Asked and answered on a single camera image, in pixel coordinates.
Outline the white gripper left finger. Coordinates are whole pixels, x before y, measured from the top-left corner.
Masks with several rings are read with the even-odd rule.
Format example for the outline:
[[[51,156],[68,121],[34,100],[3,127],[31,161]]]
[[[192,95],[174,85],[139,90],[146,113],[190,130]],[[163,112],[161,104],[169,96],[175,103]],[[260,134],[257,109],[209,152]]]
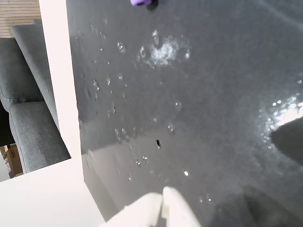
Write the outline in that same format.
[[[155,227],[162,206],[162,194],[148,193],[114,215],[102,227]]]

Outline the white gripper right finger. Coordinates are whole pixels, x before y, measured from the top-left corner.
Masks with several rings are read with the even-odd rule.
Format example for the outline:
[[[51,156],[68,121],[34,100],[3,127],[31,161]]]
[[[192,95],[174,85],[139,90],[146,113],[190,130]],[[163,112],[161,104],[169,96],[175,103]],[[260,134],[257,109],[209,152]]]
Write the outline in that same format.
[[[201,227],[182,194],[173,187],[163,188],[161,217],[167,227]]]

